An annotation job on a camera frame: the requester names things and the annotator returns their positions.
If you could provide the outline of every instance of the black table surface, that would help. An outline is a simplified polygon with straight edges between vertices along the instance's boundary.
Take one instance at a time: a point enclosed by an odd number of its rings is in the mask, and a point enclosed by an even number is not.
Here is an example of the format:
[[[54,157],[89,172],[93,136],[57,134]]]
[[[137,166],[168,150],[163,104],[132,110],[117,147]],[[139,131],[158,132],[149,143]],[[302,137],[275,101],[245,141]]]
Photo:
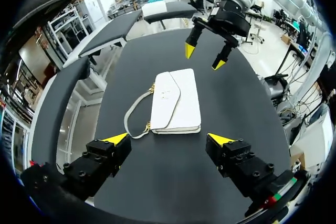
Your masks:
[[[143,19],[149,24],[170,18],[191,18],[197,10],[184,1],[175,1],[166,3],[167,12],[153,14]]]
[[[104,45],[109,41],[118,38],[125,38],[134,23],[137,22],[141,13],[141,10],[136,10],[134,12],[118,16],[117,18],[112,20],[106,25],[106,27],[104,27],[99,33],[97,33],[93,37],[93,39],[84,47],[79,55],[82,55],[85,52],[101,45]]]
[[[132,152],[115,178],[94,196],[95,207],[129,219],[178,223],[234,223],[243,219],[251,200],[229,178],[223,178],[205,152],[206,134],[252,145],[275,173],[290,167],[286,137],[272,102],[243,54],[234,49],[226,65],[211,69],[224,40],[204,31],[190,60],[184,43],[190,29],[166,31],[130,40],[108,81],[96,138],[125,132],[123,118],[157,74],[192,68],[198,91],[202,129],[197,134],[155,135],[132,140]],[[150,119],[146,98],[129,119],[133,134]]]

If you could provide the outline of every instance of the gold clasp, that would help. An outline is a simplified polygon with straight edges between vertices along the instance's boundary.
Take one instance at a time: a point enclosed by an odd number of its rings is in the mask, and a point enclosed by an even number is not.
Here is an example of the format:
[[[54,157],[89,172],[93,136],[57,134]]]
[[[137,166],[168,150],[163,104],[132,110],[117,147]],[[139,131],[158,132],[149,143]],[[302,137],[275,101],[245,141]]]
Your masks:
[[[150,131],[151,130],[151,122],[147,122],[145,131]]]
[[[152,93],[154,93],[154,89],[155,89],[155,83],[152,84],[151,88],[148,89],[148,91],[150,91],[151,94],[152,94]]]

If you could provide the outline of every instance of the white handbag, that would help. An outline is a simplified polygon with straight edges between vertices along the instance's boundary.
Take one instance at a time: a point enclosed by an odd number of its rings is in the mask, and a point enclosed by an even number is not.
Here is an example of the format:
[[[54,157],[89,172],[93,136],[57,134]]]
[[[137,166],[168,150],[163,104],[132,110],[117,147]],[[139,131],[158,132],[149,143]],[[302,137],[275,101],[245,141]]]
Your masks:
[[[151,120],[139,136],[132,136],[128,118],[145,97],[153,94]],[[192,69],[160,73],[154,85],[140,96],[124,117],[124,126],[132,138],[141,138],[151,130],[155,134],[189,134],[201,130],[195,74]]]

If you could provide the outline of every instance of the handbag strap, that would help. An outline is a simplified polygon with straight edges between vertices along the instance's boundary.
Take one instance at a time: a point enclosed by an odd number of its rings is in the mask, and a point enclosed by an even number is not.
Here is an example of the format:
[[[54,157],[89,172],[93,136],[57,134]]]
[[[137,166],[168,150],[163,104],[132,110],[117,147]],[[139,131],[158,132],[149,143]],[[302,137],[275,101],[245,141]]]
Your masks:
[[[125,130],[126,132],[134,139],[139,139],[145,135],[147,135],[149,133],[149,131],[151,130],[151,123],[148,122],[146,124],[146,127],[144,129],[144,131],[138,135],[138,136],[132,136],[132,134],[130,133],[129,129],[128,129],[128,118],[130,117],[130,115],[132,114],[132,112],[135,110],[135,108],[138,106],[138,104],[146,97],[148,97],[149,95],[153,94],[154,93],[154,88],[155,88],[155,83],[153,83],[153,85],[151,86],[150,89],[148,89],[148,91],[139,96],[139,98],[136,99],[136,101],[132,104],[132,106],[127,110],[126,114],[125,114],[125,117],[124,117],[124,127],[125,127]]]

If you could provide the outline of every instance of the screw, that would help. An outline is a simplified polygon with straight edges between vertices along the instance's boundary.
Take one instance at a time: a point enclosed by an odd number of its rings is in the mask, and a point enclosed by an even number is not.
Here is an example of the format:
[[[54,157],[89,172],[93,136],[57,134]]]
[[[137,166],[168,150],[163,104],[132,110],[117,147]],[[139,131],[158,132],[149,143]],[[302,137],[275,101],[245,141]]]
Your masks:
[[[86,175],[86,172],[83,172],[82,170],[78,173],[78,176],[81,178],[85,177],[85,175]]]
[[[260,172],[258,172],[257,170],[252,173],[252,176],[254,176],[255,178],[259,177],[260,176]]]
[[[269,163],[269,164],[267,165],[267,168],[268,168],[269,170],[273,170],[273,169],[274,169],[274,164]]]
[[[63,164],[63,168],[64,168],[64,169],[68,169],[69,167],[70,167],[70,164],[69,164],[69,163],[64,163],[64,164]]]

